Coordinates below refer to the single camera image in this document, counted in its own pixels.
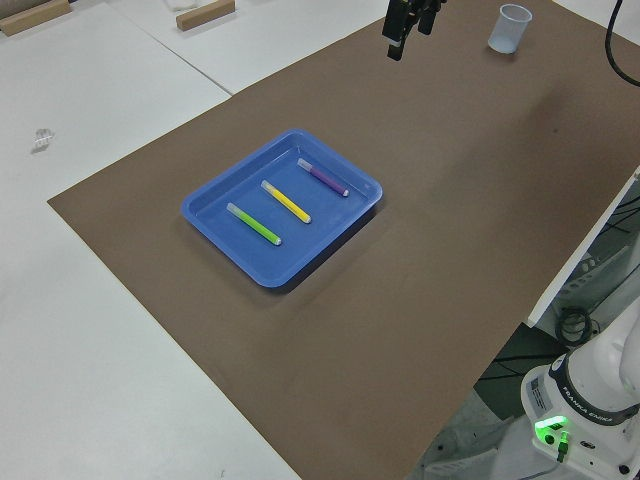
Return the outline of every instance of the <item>green marker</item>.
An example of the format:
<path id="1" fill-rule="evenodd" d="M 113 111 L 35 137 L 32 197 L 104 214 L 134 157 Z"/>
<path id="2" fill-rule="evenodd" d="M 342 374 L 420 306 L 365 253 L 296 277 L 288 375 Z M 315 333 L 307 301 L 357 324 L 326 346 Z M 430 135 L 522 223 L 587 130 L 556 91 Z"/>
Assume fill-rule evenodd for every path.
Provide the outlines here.
<path id="1" fill-rule="evenodd" d="M 260 235 L 262 235 L 264 238 L 269 240 L 274 245 L 280 245 L 282 243 L 282 239 L 279 236 L 277 236 L 267 227 L 262 225 L 259 221 L 257 221 L 251 215 L 249 215 L 248 213 L 236 207 L 233 203 L 227 204 L 227 210 L 229 210 L 236 217 L 238 217 L 244 223 L 249 225 L 251 228 L 253 228 L 256 232 L 258 232 Z"/>

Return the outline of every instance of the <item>blue tray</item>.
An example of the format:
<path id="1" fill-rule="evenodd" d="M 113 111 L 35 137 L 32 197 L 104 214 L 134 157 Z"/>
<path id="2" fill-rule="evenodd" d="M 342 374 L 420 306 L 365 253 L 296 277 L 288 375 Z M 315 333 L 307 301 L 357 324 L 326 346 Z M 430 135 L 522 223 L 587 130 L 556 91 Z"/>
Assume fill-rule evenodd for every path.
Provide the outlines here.
<path id="1" fill-rule="evenodd" d="M 298 158 L 339 180 L 343 197 L 297 165 Z M 260 186 L 267 180 L 311 215 L 301 222 Z M 185 198 L 182 214 L 264 287 L 280 287 L 382 197 L 380 184 L 304 130 L 288 130 Z M 227 211 L 234 203 L 278 234 L 269 243 Z"/>

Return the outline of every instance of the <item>brown paper sheet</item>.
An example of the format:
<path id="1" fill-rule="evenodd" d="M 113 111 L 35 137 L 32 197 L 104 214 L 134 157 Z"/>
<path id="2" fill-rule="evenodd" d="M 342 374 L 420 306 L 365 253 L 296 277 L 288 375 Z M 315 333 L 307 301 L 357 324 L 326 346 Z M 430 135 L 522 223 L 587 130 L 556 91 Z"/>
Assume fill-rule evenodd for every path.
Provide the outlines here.
<path id="1" fill-rule="evenodd" d="M 378 22 L 50 201 L 305 480 L 403 478 L 638 164 L 604 30 L 527 3 L 515 56 L 486 47 L 497 1 L 447 3 L 400 63 Z M 281 294 L 179 207 L 292 127 L 385 196 Z"/>

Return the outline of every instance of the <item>marker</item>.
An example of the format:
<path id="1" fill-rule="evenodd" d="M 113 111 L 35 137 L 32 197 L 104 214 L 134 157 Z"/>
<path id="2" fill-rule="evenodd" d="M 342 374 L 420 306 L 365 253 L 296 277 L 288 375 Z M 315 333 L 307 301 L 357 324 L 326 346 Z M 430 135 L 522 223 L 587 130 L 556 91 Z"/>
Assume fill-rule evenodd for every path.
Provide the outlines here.
<path id="1" fill-rule="evenodd" d="M 278 190 L 276 187 L 271 185 L 266 180 L 263 180 L 260 185 L 267 192 L 269 192 L 273 196 L 273 198 L 275 198 L 281 204 L 287 207 L 291 213 L 293 213 L 296 217 L 298 217 L 304 223 L 311 222 L 311 216 L 307 212 L 302 210 L 299 206 L 297 206 L 295 203 L 293 203 L 291 200 L 289 200 L 287 196 L 284 193 L 282 193 L 280 190 Z"/>
<path id="2" fill-rule="evenodd" d="M 311 175 L 316 177 L 326 186 L 328 186 L 331 190 L 339 193 L 343 197 L 349 196 L 349 190 L 347 190 L 345 186 L 341 185 L 340 183 L 338 183 L 328 175 L 325 175 L 324 173 L 322 173 L 320 170 L 318 170 L 316 167 L 311 165 L 309 162 L 307 162 L 303 158 L 298 159 L 298 165 L 304 168 L 307 172 L 309 172 Z"/>
<path id="3" fill-rule="evenodd" d="M 253 228 L 256 232 L 258 232 L 260 235 L 262 235 L 264 238 L 269 240 L 274 245 L 280 245 L 282 243 L 282 239 L 279 236 L 277 236 L 275 233 L 273 233 L 267 227 L 262 225 L 255 218 L 253 218 L 251 215 L 249 215 L 248 213 L 244 212 L 243 210 L 240 210 L 233 203 L 228 203 L 227 204 L 227 210 L 229 210 L 236 217 L 238 217 L 244 223 L 249 225 L 251 228 Z"/>

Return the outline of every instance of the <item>green light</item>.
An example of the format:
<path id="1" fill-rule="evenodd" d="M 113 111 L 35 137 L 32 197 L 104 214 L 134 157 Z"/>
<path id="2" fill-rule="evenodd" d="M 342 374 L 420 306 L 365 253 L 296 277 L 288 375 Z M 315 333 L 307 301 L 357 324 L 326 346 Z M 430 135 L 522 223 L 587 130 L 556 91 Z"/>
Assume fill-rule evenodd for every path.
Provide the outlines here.
<path id="1" fill-rule="evenodd" d="M 536 422 L 535 427 L 536 427 L 536 430 L 542 430 L 544 428 L 551 427 L 553 425 L 564 425 L 565 423 L 567 423 L 567 417 L 558 415 L 557 417 L 551 417 L 551 418 L 548 418 L 547 420 L 540 420 L 539 422 Z"/>

